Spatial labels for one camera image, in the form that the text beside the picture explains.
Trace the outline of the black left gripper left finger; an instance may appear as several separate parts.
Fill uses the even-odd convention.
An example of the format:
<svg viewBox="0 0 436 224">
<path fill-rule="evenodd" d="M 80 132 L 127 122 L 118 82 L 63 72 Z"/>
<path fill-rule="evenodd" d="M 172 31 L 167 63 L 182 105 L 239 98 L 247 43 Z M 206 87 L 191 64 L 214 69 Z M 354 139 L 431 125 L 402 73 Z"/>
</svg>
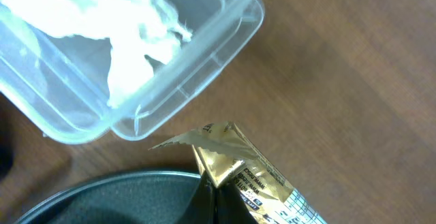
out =
<svg viewBox="0 0 436 224">
<path fill-rule="evenodd" d="M 203 173 L 180 224 L 213 224 L 215 221 L 215 186 L 207 173 Z"/>
</svg>

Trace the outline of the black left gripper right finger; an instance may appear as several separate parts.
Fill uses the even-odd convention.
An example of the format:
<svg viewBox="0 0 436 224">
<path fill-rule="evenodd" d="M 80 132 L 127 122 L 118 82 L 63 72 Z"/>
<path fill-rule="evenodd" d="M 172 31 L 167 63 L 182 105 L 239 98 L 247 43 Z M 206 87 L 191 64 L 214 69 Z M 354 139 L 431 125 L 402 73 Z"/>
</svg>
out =
<svg viewBox="0 0 436 224">
<path fill-rule="evenodd" d="M 248 211 L 234 183 L 228 183 L 217 189 L 216 223 L 257 224 L 257 221 Z"/>
</svg>

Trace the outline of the gold snack wrapper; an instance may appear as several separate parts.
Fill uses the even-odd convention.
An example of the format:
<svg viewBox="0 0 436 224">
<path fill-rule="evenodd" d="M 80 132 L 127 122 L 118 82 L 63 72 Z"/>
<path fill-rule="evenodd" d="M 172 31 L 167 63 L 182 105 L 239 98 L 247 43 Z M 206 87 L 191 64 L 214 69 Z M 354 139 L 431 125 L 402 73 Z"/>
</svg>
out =
<svg viewBox="0 0 436 224">
<path fill-rule="evenodd" d="M 326 224 L 303 195 L 233 122 L 213 123 L 154 146 L 188 144 L 217 188 L 233 183 L 258 223 Z"/>
</svg>

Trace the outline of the white tissue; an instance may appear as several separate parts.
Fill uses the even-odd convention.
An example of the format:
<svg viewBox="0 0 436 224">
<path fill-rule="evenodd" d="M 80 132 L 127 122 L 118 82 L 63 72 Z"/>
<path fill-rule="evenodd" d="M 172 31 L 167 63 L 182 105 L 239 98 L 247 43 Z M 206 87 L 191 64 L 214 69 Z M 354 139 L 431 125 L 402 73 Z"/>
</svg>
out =
<svg viewBox="0 0 436 224">
<path fill-rule="evenodd" d="M 1 0 L 1 4 L 53 38 L 108 39 L 111 108 L 119 107 L 154 76 L 150 59 L 169 63 L 193 37 L 168 0 Z"/>
</svg>

